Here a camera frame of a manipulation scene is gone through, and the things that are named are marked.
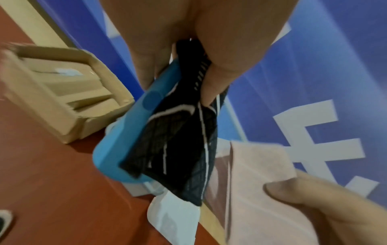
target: white sticker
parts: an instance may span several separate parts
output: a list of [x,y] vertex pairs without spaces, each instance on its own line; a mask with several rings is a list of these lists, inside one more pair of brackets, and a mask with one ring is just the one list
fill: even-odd
[[82,76],[83,74],[71,68],[56,68],[55,71],[63,76]]

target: blue plastic item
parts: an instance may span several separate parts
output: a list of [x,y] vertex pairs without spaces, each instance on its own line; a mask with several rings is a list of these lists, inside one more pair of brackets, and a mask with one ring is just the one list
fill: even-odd
[[119,167],[145,128],[153,111],[181,79],[179,61],[175,59],[149,90],[114,126],[93,151],[94,165],[106,176],[121,182],[139,183],[152,179],[146,175],[134,179]]

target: cardboard box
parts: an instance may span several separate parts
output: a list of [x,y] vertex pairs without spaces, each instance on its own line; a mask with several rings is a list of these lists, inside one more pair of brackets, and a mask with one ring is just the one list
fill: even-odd
[[12,44],[3,53],[6,96],[63,143],[99,131],[134,103],[118,78],[87,51]]

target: black mesh fabric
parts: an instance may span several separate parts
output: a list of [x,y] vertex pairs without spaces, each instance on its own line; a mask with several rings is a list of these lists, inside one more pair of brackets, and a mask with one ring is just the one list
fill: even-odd
[[201,206],[214,167],[216,117],[226,92],[209,107],[202,106],[200,88],[211,62],[198,40],[179,41],[177,53],[182,79],[156,108],[120,167],[135,178],[148,175]]

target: hand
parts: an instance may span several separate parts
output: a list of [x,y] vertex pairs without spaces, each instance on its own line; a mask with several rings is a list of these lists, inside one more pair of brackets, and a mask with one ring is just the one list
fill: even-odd
[[141,86],[168,66],[172,44],[198,38],[212,65],[202,85],[209,105],[255,65],[289,18],[297,0],[101,0],[127,43]]
[[299,204],[315,226],[320,244],[387,244],[387,211],[336,184],[298,172],[298,177],[266,184],[270,196]]

